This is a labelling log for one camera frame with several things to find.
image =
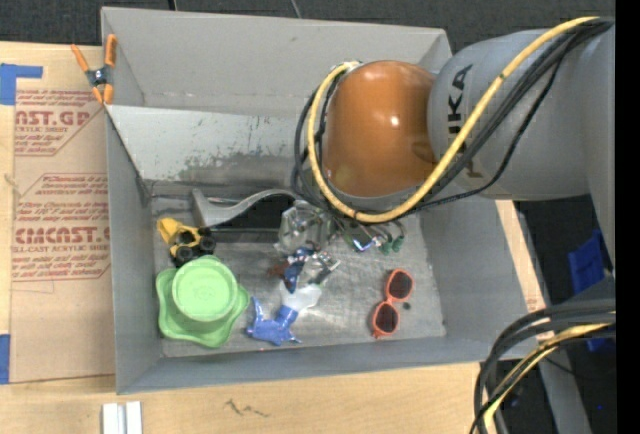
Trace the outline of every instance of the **green plastic cup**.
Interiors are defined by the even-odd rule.
[[[178,310],[192,320],[191,327],[224,319],[233,309],[238,283],[215,256],[202,256],[180,267],[173,278],[171,295]]]

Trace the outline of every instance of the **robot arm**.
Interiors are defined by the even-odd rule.
[[[475,193],[590,193],[615,261],[614,67],[615,24],[598,18],[477,43],[435,77],[406,63],[344,63],[308,109],[314,182],[364,223]],[[451,182],[464,192],[447,196]]]

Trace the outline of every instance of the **metal bracket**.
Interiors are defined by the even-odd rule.
[[[290,191],[284,189],[267,189],[253,194],[233,206],[219,206],[212,204],[200,189],[193,189],[191,191],[193,198],[193,216],[198,226],[216,226],[238,217],[258,201],[268,198],[269,196],[283,195],[296,199],[296,196]]]
[[[142,404],[109,403],[102,405],[102,434],[142,434]]]

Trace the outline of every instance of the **bin floor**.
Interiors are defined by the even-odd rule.
[[[187,225],[194,225],[187,201],[156,198],[153,221],[170,216]],[[253,339],[245,333],[254,318],[253,304],[236,321],[231,337],[222,347],[210,349],[190,341],[163,339],[166,357],[197,356],[212,353],[283,350],[347,343],[385,343],[388,340],[442,337],[445,335],[440,298],[428,248],[417,216],[403,219],[406,237],[401,250],[384,255],[377,248],[355,252],[342,238],[324,249],[341,261],[323,286],[318,303],[303,311],[291,326],[291,332],[302,342],[284,342],[277,347],[269,342]],[[243,241],[219,242],[215,255],[236,276],[251,296],[262,305],[265,318],[274,318],[280,306],[279,278],[269,276],[273,265],[285,260],[272,243]],[[154,239],[156,274],[171,268],[166,244],[156,232]],[[384,285],[388,272],[395,268],[408,270],[415,281],[408,307],[396,303],[400,314],[397,331],[388,338],[376,340],[371,335],[370,317],[378,302],[384,299]]]

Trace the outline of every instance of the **cardboard box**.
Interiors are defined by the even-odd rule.
[[[343,264],[292,326],[302,344],[249,338],[251,308],[223,347],[164,339],[154,281],[172,263],[157,220],[194,222],[194,188],[238,200],[288,187],[297,118],[332,66],[396,59],[437,73],[450,48],[441,29],[121,8],[102,11],[102,31],[119,42],[106,128],[119,393],[478,361],[526,313],[503,212],[474,197],[408,218],[398,254],[330,246]],[[216,253],[274,315],[273,246]],[[366,317],[398,266],[416,278],[411,309],[376,341]]]
[[[91,66],[102,65],[101,47],[83,51]],[[18,73],[7,98],[15,105],[2,106],[12,160],[2,191],[10,194],[2,258],[11,292],[9,381],[111,374],[105,112],[69,45],[3,43],[0,63],[40,70]]]

